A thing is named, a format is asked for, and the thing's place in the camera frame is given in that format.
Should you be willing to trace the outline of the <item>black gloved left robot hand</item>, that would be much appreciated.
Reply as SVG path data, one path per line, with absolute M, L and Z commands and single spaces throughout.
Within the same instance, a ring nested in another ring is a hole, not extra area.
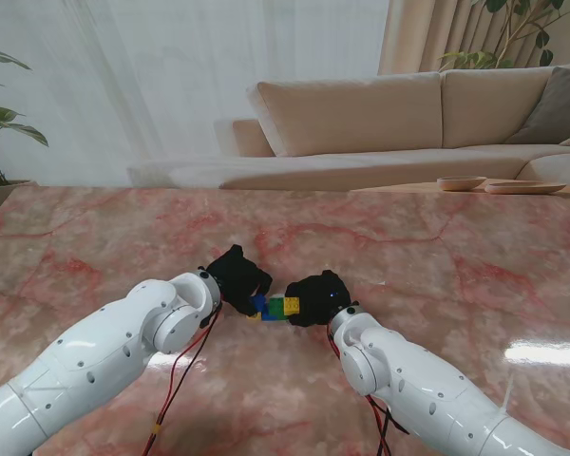
M 266 295 L 273 283 L 272 277 L 246 258 L 237 244 L 210 263 L 206 271 L 218 283 L 222 299 L 247 316 L 257 312 L 252 297 Z

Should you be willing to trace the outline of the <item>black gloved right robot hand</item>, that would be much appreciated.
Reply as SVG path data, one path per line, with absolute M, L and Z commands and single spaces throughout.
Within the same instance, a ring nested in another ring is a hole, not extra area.
M 339 311 L 352 304 L 345 283 L 331 270 L 289 284 L 285 296 L 299 300 L 299 313 L 288 316 L 288 321 L 299 327 L 327 325 Z

